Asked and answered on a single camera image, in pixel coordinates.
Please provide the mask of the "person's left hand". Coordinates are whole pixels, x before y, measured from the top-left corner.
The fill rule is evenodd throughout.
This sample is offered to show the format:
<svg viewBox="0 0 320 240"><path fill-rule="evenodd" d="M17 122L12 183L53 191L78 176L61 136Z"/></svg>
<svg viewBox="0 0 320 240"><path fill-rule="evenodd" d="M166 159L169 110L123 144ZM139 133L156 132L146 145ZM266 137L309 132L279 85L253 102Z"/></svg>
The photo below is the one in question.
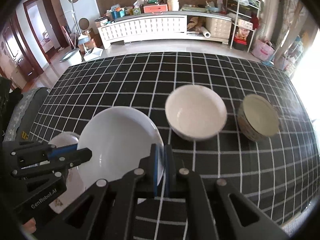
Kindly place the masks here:
<svg viewBox="0 0 320 240"><path fill-rule="evenodd" d="M25 224L22 225L25 232L33 234L36 231L36 221L35 218L31 218Z"/></svg>

